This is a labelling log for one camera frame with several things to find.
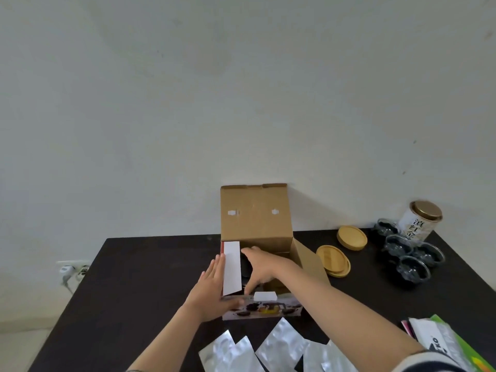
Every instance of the tea canister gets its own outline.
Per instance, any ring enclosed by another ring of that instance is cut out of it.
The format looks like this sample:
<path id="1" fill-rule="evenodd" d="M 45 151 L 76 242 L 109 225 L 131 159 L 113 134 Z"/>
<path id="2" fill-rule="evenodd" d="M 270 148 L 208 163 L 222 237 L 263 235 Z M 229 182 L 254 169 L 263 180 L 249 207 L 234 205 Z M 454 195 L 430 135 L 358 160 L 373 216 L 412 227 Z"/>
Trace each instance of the tea canister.
<path id="1" fill-rule="evenodd" d="M 443 212 L 431 201 L 417 200 L 410 202 L 410 207 L 398 222 L 400 234 L 413 244 L 421 243 L 443 220 Z"/>

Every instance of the glass cup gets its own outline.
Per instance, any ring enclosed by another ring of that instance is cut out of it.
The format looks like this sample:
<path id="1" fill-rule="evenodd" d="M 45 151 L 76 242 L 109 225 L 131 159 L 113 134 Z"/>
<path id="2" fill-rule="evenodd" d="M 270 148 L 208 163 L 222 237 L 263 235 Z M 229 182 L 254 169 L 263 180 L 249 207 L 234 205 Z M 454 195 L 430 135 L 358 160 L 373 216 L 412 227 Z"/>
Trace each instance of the glass cup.
<path id="1" fill-rule="evenodd" d="M 389 235 L 386 237 L 384 247 L 379 252 L 379 259 L 397 264 L 400 257 L 407 256 L 412 252 L 413 246 L 409 240 L 401 235 Z"/>
<path id="2" fill-rule="evenodd" d="M 430 268 L 439 266 L 446 261 L 444 253 L 441 252 L 438 247 L 430 243 L 420 243 L 414 248 L 412 256 L 418 258 Z"/>
<path id="3" fill-rule="evenodd" d="M 414 256 L 401 256 L 396 265 L 396 271 L 399 273 L 399 279 L 407 285 L 418 285 L 428 281 L 431 277 L 429 268 Z"/>
<path id="4" fill-rule="evenodd" d="M 398 233 L 398 225 L 391 219 L 380 218 L 372 227 L 369 238 L 372 243 L 381 247 L 384 245 L 386 237 Z"/>

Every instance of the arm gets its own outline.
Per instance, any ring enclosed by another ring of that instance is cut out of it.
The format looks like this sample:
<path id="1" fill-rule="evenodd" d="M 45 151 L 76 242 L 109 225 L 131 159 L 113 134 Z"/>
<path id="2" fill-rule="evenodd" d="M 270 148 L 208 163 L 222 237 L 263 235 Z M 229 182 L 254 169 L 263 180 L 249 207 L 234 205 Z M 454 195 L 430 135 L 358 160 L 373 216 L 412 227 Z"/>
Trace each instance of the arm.
<path id="1" fill-rule="evenodd" d="M 221 301 L 225 263 L 224 254 L 212 260 L 184 304 L 128 370 L 178 371 L 200 324 L 243 304 L 239 299 Z"/>
<path id="2" fill-rule="evenodd" d="M 361 371 L 391 371 L 424 348 L 359 301 L 308 275 L 294 262 L 257 247 L 241 250 L 253 266 L 245 294 L 257 284 L 279 279 L 325 334 Z"/>

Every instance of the hand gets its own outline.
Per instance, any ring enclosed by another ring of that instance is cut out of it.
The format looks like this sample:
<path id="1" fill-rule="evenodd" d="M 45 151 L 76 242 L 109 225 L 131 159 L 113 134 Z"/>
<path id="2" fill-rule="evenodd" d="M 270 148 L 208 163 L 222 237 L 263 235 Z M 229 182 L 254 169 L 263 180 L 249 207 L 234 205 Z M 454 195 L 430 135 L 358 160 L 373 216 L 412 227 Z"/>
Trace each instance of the hand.
<path id="1" fill-rule="evenodd" d="M 202 322 L 216 319 L 230 309 L 244 304 L 242 299 L 221 300 L 225 264 L 226 256 L 216 255 L 208 269 L 201 273 L 198 283 L 183 304 L 183 308 L 194 311 Z"/>
<path id="2" fill-rule="evenodd" d="M 248 258 L 253 267 L 250 280 L 245 286 L 245 295 L 251 294 L 260 283 L 266 283 L 274 279 L 277 268 L 287 261 L 291 262 L 287 258 L 264 252 L 257 246 L 243 248 L 241 253 Z"/>

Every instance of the white label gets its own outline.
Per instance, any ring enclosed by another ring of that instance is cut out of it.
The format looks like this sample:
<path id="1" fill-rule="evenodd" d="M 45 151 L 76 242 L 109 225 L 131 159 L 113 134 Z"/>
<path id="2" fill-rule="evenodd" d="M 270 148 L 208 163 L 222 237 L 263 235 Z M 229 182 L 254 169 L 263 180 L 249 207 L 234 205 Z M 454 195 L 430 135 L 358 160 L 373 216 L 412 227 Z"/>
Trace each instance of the white label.
<path id="1" fill-rule="evenodd" d="M 413 243 L 420 243 L 432 232 L 437 222 L 431 222 L 419 217 L 408 209 L 398 222 L 401 235 Z"/>

